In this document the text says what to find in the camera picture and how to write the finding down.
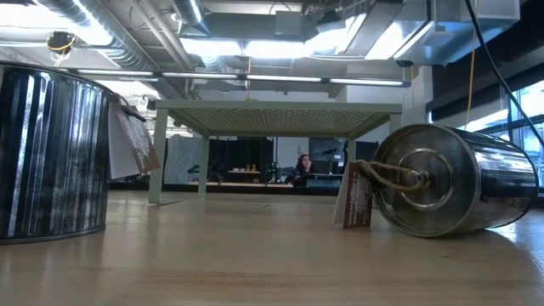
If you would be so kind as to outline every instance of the metal can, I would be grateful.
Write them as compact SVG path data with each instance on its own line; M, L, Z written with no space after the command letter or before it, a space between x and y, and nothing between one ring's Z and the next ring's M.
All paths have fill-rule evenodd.
M403 127L382 142L374 161L415 170L379 169L397 184L415 184L418 173L428 173L428 183L419 190L374 187L380 213L397 229L420 237L513 223L529 211L538 193L535 166L518 146L450 127Z
M0 61L0 244L105 228L114 98L80 76Z

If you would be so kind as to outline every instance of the low table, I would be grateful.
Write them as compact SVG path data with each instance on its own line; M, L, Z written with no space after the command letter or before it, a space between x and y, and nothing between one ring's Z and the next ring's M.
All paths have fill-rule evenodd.
M355 160L355 140L389 122L400 128L402 105L337 102L156 101L155 148L161 168L151 172L150 203L161 203L167 119L202 135L198 196L206 195L210 136L345 138L348 160Z

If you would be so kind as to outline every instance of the person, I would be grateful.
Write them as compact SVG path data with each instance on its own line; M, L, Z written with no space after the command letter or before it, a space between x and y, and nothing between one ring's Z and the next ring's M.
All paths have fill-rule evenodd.
M300 179L304 174L311 174L314 172L314 165L312 164L312 160L309 159L309 155L302 154L298 158L297 166L295 167L295 179Z
M309 155L302 154L298 158L297 166L291 175L289 175L286 182L292 183L295 187L306 187L304 174L312 174L314 172L314 165L312 164L312 160L309 158Z

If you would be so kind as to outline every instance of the hang tag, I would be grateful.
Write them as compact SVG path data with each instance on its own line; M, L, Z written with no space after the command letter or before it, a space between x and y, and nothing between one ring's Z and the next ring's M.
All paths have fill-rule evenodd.
M342 224L343 229L369 226L372 201L371 181L361 174L359 163L350 162L343 172L332 223Z
M159 168L155 147L145 124L136 116L127 115L119 101L110 103L108 134L112 179Z

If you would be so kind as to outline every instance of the black cable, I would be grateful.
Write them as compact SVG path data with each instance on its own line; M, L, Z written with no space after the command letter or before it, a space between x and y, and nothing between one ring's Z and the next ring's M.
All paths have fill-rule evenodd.
M529 124L530 130L533 131L535 136L538 138L538 141L541 143L542 148L544 148L544 139L542 139L542 136L538 133L538 131L536 130L535 125L530 120L530 118L527 116L527 114L525 114L524 110L522 110L521 105L519 104L518 100L516 99L516 96L514 96L512 90L510 90L510 87L508 86L507 82L504 81L504 78L502 78L501 73L496 68L495 62L493 61L493 58L491 57L490 50L487 48L487 45L485 44L484 37L482 36L482 31L479 28L478 21L476 20L476 14L474 13L473 6L470 3L470 0L465 0L465 4L467 5L468 13L470 14L470 19L473 22L474 30L476 31L476 36L478 37L479 44L481 45L481 47L485 51L487 61L490 63L491 68L493 70L493 73L495 74L495 77L499 80L499 83L504 88L504 90L507 92L507 95L510 98L510 100L514 103L514 105L516 105L516 107L518 108L519 113L523 116L523 118Z

